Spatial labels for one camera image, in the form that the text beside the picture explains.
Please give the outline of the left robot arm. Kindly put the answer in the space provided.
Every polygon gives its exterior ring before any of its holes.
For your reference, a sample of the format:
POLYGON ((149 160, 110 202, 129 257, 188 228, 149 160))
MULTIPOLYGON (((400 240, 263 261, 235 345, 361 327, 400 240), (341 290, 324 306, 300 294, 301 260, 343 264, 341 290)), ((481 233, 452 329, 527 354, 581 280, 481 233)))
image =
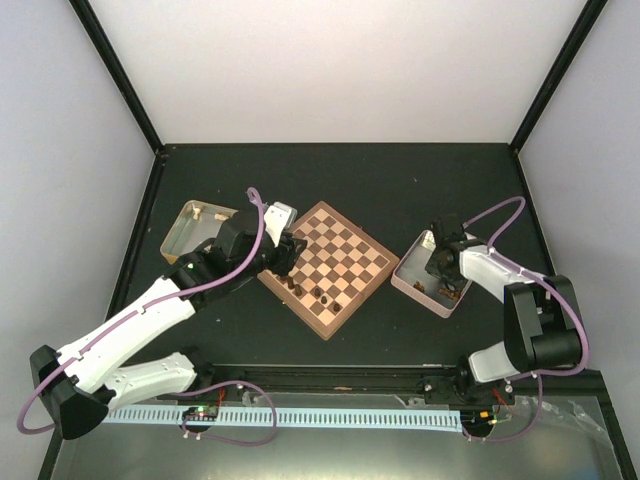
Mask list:
POLYGON ((215 237, 179 256, 143 295, 106 323, 59 349, 36 349, 29 358, 31 398, 47 410, 49 427, 73 440, 109 413, 142 400, 164 394, 207 397, 215 376, 193 353, 124 363, 260 273, 289 274, 307 245, 289 230, 295 217, 295 210, 281 203, 232 214, 215 237))

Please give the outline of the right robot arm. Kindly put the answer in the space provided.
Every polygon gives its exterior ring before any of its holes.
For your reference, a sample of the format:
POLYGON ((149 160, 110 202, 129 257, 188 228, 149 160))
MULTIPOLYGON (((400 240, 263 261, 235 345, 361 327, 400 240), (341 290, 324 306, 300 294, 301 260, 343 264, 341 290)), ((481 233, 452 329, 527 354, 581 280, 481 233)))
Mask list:
POLYGON ((503 305, 503 339, 459 363, 454 388, 461 400, 479 402, 499 381, 586 368, 588 340, 567 277, 532 272, 478 239, 436 245, 425 270, 452 291, 475 283, 503 305))

